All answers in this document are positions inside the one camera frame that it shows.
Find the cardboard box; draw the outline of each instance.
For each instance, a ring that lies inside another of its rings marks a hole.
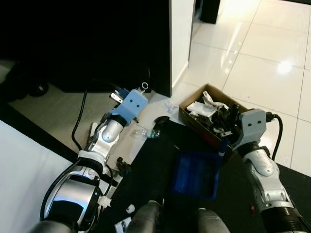
[[[221,139],[217,137],[213,132],[205,128],[203,125],[201,125],[198,121],[196,121],[194,118],[192,118],[189,113],[187,112],[187,107],[192,104],[195,101],[199,101],[202,96],[203,92],[207,91],[209,95],[212,97],[214,102],[222,102],[225,103],[229,108],[233,106],[233,104],[237,103],[235,100],[224,94],[221,90],[217,89],[216,87],[206,84],[202,86],[200,89],[198,89],[196,92],[194,92],[192,95],[190,95],[185,101],[183,101],[179,105],[179,119],[189,128],[200,134],[211,146],[218,149],[221,144]],[[244,106],[239,104],[239,112],[245,112],[248,109]],[[227,151],[225,153],[225,159],[228,159],[230,156],[232,156],[232,149],[230,146],[228,146]]]

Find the blue container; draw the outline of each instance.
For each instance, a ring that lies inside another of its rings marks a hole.
[[[222,160],[223,157],[216,153],[180,153],[173,178],[173,192],[206,200],[215,199]]]

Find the clear plastic bottle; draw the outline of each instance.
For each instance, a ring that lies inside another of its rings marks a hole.
[[[158,138],[160,137],[159,130],[134,130],[132,131],[133,136],[143,136],[146,138]]]

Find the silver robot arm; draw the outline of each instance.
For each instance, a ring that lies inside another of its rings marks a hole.
[[[40,222],[29,233],[91,232],[110,199],[100,189],[101,174],[107,172],[111,149],[118,142],[123,128],[146,106],[143,83],[137,90],[119,89],[111,94],[119,105],[105,114],[93,132],[86,150],[48,189],[40,212]]]
[[[266,113],[253,109],[240,114],[239,139],[233,144],[252,183],[256,205],[268,233],[304,233],[301,215],[279,179],[279,168],[258,143],[266,131]]]

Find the black table surface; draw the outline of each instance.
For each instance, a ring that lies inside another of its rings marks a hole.
[[[200,207],[215,211],[232,233],[266,232],[260,215],[250,211],[254,197],[246,168],[238,156],[222,166],[215,200],[173,194],[172,176],[181,151],[215,150],[187,127],[169,121],[159,139],[146,140],[132,163],[132,173],[120,183],[111,208],[106,209],[95,232],[115,232],[114,224],[135,214],[126,213],[130,204],[137,210],[149,200],[160,198],[165,199],[161,232],[195,232],[194,216]],[[279,168],[281,182],[301,215],[311,222],[311,178],[281,165]]]

